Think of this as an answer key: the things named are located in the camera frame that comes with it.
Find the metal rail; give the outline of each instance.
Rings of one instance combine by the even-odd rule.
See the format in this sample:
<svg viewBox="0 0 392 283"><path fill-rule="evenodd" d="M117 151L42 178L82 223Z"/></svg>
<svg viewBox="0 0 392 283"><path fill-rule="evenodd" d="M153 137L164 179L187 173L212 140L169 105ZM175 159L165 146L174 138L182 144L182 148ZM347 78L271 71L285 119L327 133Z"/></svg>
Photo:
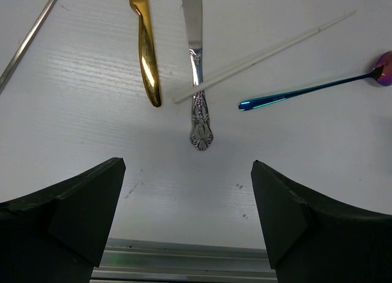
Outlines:
<svg viewBox="0 0 392 283"><path fill-rule="evenodd" d="M264 250L110 240L90 282L277 282Z"/></svg>

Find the metal rod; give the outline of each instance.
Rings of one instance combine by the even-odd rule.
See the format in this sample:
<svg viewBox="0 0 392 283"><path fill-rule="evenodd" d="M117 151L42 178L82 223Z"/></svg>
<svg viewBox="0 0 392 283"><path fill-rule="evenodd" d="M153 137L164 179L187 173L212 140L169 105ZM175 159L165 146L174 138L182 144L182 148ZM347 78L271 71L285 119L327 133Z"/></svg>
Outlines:
<svg viewBox="0 0 392 283"><path fill-rule="evenodd" d="M0 77L0 94L2 93L4 88L6 87L6 84L8 83L8 81L11 79L13 72L18 67L19 62L21 61L23 55L25 55L31 42L34 40L34 38L37 35L42 24L44 23L44 21L48 17L48 14L50 13L51 9L56 4L56 1L57 0L49 0L48 1L48 3L45 5L43 11L39 15L38 19L36 20L36 22L33 24L32 28L28 32L27 36L24 38L24 40L20 44L17 52L13 55L12 59L8 63L8 66L3 71L3 73Z"/></svg>

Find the gold knife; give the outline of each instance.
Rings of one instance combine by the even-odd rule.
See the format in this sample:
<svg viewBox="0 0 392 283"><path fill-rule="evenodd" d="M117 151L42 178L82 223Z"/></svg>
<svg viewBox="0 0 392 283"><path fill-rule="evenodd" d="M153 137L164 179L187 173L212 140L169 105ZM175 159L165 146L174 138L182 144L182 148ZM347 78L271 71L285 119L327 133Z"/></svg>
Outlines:
<svg viewBox="0 0 392 283"><path fill-rule="evenodd" d="M158 66L155 58L153 28L149 15L148 0L129 0L131 8L139 16L139 60L143 83L149 101L155 107L162 104Z"/></svg>

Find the ornate silver handle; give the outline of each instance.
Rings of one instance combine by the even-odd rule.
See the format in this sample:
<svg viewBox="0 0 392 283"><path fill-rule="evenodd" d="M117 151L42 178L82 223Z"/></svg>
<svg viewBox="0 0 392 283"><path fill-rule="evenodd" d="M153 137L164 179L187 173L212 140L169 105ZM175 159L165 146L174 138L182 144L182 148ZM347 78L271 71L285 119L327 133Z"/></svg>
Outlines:
<svg viewBox="0 0 392 283"><path fill-rule="evenodd" d="M194 86L203 81L202 49L189 49ZM190 142L199 151L206 151L214 140L209 127L209 114L204 91L194 94L192 99L192 130Z"/></svg>

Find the blue spoon handle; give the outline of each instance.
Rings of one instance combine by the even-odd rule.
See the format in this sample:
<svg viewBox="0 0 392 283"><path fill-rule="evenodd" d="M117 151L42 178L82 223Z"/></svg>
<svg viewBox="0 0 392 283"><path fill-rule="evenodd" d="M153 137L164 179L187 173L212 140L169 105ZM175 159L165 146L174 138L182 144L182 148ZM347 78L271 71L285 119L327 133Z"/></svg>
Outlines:
<svg viewBox="0 0 392 283"><path fill-rule="evenodd" d="M301 89L301 90L297 90L297 91L291 91L291 92L285 92L285 93L280 93L280 94L274 94L274 95L269 95L269 96L264 96L264 97L248 99L248 100L241 101L238 105L238 108L241 111L254 110L259 107L265 107L266 105L274 104L276 102L283 101L283 100L286 100L286 99L289 99L289 98L292 98L295 96L300 96L300 95L310 93L313 91L325 89L328 87L332 87L332 86L336 86L336 85L340 85L340 84L344 84L344 83L348 83L348 82L352 82L352 81L362 80L365 78L372 78L373 75L374 75L373 72L371 72L369 74L360 75L360 76L352 77L352 78L348 78L348 79L343 79L343 80L339 80L339 81L335 81L335 82L331 82L331 83L327 83L327 84L323 84L323 85L318 85L315 87L305 88L305 89Z"/></svg>

